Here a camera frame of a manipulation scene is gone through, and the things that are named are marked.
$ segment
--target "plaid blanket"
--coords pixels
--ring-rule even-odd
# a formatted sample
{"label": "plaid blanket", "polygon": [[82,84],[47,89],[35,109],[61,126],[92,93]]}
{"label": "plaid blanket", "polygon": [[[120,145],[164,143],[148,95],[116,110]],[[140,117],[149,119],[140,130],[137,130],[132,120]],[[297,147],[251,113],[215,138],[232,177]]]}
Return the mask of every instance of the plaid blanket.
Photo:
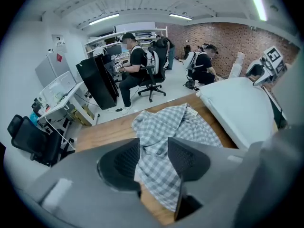
{"label": "plaid blanket", "polygon": [[168,138],[223,147],[219,138],[188,104],[167,107],[155,114],[142,111],[132,128],[140,138],[137,170],[141,181],[164,207],[175,211],[181,180],[168,158]]}

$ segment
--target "ceiling light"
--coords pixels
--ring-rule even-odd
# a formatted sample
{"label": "ceiling light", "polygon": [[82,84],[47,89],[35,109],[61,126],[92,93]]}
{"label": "ceiling light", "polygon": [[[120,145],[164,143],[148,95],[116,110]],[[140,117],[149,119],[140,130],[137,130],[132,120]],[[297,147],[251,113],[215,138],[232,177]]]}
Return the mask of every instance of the ceiling light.
{"label": "ceiling light", "polygon": [[104,18],[101,18],[101,19],[95,20],[95,21],[93,21],[93,22],[89,23],[89,25],[96,24],[96,23],[98,23],[98,22],[100,22],[100,21],[103,21],[103,20],[106,20],[106,19],[115,18],[115,17],[117,17],[117,16],[119,16],[119,14],[113,14],[113,15],[110,15],[110,16],[107,16],[107,17],[104,17]]}
{"label": "ceiling light", "polygon": [[188,17],[185,17],[185,16],[181,16],[181,15],[177,15],[177,14],[169,14],[170,16],[172,17],[177,17],[177,18],[180,18],[180,19],[186,19],[186,20],[192,20],[191,18],[188,18]]}
{"label": "ceiling light", "polygon": [[253,0],[255,3],[260,20],[267,21],[266,12],[262,0]]}

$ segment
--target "brick wall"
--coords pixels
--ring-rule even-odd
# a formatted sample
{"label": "brick wall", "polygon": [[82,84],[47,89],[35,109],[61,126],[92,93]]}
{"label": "brick wall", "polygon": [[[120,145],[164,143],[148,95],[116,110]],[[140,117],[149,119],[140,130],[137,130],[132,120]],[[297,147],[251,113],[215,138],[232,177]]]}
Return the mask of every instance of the brick wall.
{"label": "brick wall", "polygon": [[177,56],[184,53],[186,44],[191,50],[203,43],[210,43],[218,48],[218,55],[212,60],[212,65],[220,75],[227,75],[237,58],[237,53],[243,52],[245,59],[241,76],[253,60],[259,59],[263,51],[271,46],[276,46],[284,56],[284,62],[292,64],[299,48],[282,37],[263,29],[251,30],[247,25],[233,23],[204,23],[189,26],[175,24],[155,23],[157,28],[168,26],[168,37],[175,44]]}

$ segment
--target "black t-shirt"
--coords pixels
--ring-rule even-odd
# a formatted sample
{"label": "black t-shirt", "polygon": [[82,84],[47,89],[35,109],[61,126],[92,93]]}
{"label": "black t-shirt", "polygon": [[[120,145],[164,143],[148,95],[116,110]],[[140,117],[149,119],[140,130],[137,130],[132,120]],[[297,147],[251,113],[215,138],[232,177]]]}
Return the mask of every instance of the black t-shirt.
{"label": "black t-shirt", "polygon": [[167,44],[167,42],[170,43],[170,48],[169,48],[169,49],[175,47],[175,45],[170,41],[170,39],[169,39],[168,37],[165,37],[163,40],[164,40],[164,42],[165,42],[166,44]]}
{"label": "black t-shirt", "polygon": [[[131,65],[147,66],[147,53],[141,48],[134,49],[130,56]],[[139,70],[137,73],[130,73],[133,77],[144,78],[147,75],[147,70]]]}
{"label": "black t-shirt", "polygon": [[205,53],[199,54],[196,59],[195,66],[202,65],[201,67],[196,67],[195,71],[206,72],[207,68],[212,67],[211,60],[209,56]]}

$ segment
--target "box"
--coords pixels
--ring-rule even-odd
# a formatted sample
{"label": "box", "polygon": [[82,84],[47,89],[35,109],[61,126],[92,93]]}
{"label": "box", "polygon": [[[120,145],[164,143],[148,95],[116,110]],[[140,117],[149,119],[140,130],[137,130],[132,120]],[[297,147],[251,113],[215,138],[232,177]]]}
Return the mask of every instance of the box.
{"label": "box", "polygon": [[[90,111],[90,109],[86,106],[83,105],[82,108],[88,113],[88,115],[94,119],[94,115],[93,113]],[[76,108],[74,108],[71,112],[70,112],[71,116],[75,119],[75,121],[79,122],[80,124],[82,124],[83,126],[92,126],[82,115],[79,111],[77,111]]]}

